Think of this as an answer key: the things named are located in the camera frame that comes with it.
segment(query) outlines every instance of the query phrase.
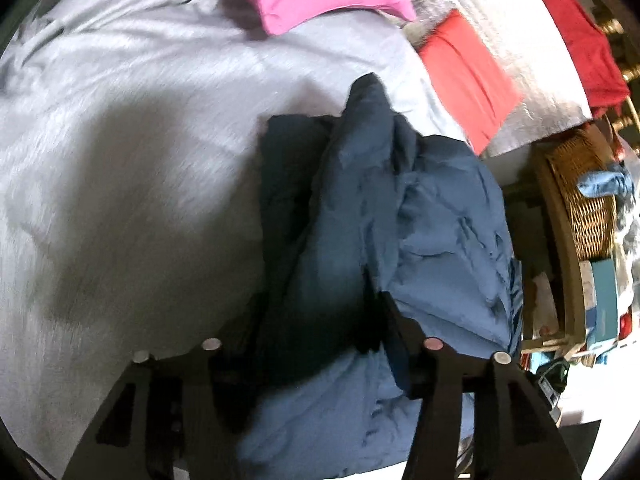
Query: white bedsheet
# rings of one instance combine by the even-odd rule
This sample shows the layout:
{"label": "white bedsheet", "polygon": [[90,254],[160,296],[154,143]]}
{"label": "white bedsheet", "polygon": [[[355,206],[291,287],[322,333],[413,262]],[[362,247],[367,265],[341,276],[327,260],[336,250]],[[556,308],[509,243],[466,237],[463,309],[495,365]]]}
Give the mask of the white bedsheet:
{"label": "white bedsheet", "polygon": [[0,413],[60,476],[133,352],[216,335],[262,275],[258,138],[376,72],[463,139],[399,30],[333,12],[267,38],[244,0],[49,0],[0,59]]}

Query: red pillow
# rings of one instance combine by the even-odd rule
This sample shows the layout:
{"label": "red pillow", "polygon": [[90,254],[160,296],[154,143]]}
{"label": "red pillow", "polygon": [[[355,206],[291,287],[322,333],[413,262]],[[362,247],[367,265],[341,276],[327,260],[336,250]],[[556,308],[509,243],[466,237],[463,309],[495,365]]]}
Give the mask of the red pillow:
{"label": "red pillow", "polygon": [[522,95],[458,10],[436,27],[419,54],[442,105],[479,155]]}
{"label": "red pillow", "polygon": [[629,88],[616,66],[607,37],[578,0],[542,1],[574,61],[593,116],[599,118],[608,108],[619,106],[629,95]]}

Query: blue cloth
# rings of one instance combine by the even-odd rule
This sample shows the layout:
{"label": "blue cloth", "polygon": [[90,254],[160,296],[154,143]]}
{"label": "blue cloth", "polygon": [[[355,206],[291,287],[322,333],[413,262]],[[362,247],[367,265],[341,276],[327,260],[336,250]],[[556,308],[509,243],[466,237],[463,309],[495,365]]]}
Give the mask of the blue cloth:
{"label": "blue cloth", "polygon": [[[257,355],[274,387],[239,441],[241,467],[319,480],[402,462],[420,401],[394,383],[373,293],[459,352],[514,355],[522,287],[501,190],[466,144],[417,134],[371,74],[340,118],[270,119],[262,157]],[[465,437],[472,397],[462,403]]]}
{"label": "blue cloth", "polygon": [[554,360],[554,352],[533,352],[531,354],[531,362],[529,365],[529,371],[535,374],[542,365],[546,365]]}
{"label": "blue cloth", "polygon": [[634,181],[624,166],[612,162],[608,171],[588,171],[578,179],[578,190],[587,198],[633,195]]}
{"label": "blue cloth", "polygon": [[584,311],[584,325],[587,330],[594,330],[598,320],[596,308],[590,308]]}

